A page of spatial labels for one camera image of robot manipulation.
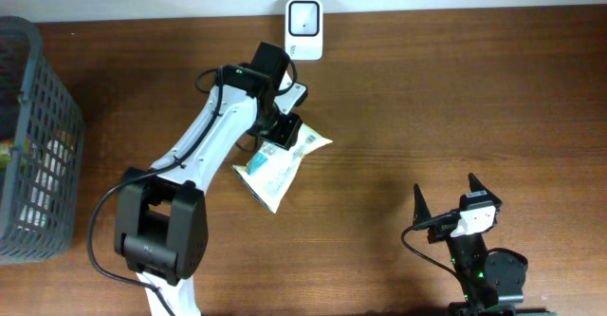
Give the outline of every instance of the wooden table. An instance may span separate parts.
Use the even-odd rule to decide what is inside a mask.
[[[61,258],[0,268],[0,314],[148,314],[141,288],[91,268],[93,206],[190,125],[207,98],[193,87],[199,72],[249,61],[260,41],[280,45],[283,18],[39,27],[88,126],[76,231]],[[457,207],[468,172],[504,201],[487,245],[529,259],[524,306],[605,312],[604,6],[326,15],[324,44],[320,61],[298,62],[310,95],[297,112],[334,143],[304,160],[276,215],[229,168],[250,154],[232,150],[207,195],[210,242],[194,278],[206,314],[416,315],[462,300],[399,236],[414,183],[438,214]],[[115,216],[113,200],[95,249],[134,277],[113,251]],[[411,239],[448,263],[444,244]]]

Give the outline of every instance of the gray plastic basket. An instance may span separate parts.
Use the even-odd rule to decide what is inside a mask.
[[[83,139],[80,108],[43,57],[38,29],[0,17],[0,264],[69,248]]]

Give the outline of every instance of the brown tabletop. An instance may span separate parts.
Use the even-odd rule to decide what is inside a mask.
[[[329,14],[324,54],[298,62],[304,122],[332,139],[305,158],[277,214],[229,167],[207,195],[210,240],[194,276],[205,314],[397,314],[462,301],[455,279],[408,252],[413,185],[438,214],[475,173],[504,201],[487,246],[529,259],[524,307],[599,315],[607,304],[607,9],[563,7]],[[207,99],[201,71],[281,45],[282,17],[43,24],[45,55],[86,123],[76,230],[63,257],[0,267],[1,315],[145,315],[142,288],[85,252],[97,200],[146,168]],[[250,145],[250,139],[243,139]],[[95,249],[114,253],[116,200]],[[448,264],[443,244],[414,246]]]

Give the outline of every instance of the gray crate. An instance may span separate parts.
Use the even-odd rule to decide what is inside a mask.
[[[78,105],[42,55],[38,29],[0,17],[0,264],[67,251],[83,156]]]

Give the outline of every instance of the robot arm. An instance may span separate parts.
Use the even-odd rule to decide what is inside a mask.
[[[205,192],[230,148],[244,133],[286,149],[297,140],[302,122],[290,110],[307,88],[291,83],[289,62],[281,48],[262,43],[250,65],[220,68],[202,112],[151,168],[167,168],[178,158],[180,165],[120,191],[115,251],[141,282],[159,288],[173,314],[200,315],[193,273],[208,242]],[[144,173],[130,168],[123,180]],[[164,202],[171,204],[170,215],[150,208]],[[152,314],[168,315],[156,294],[146,292]]]

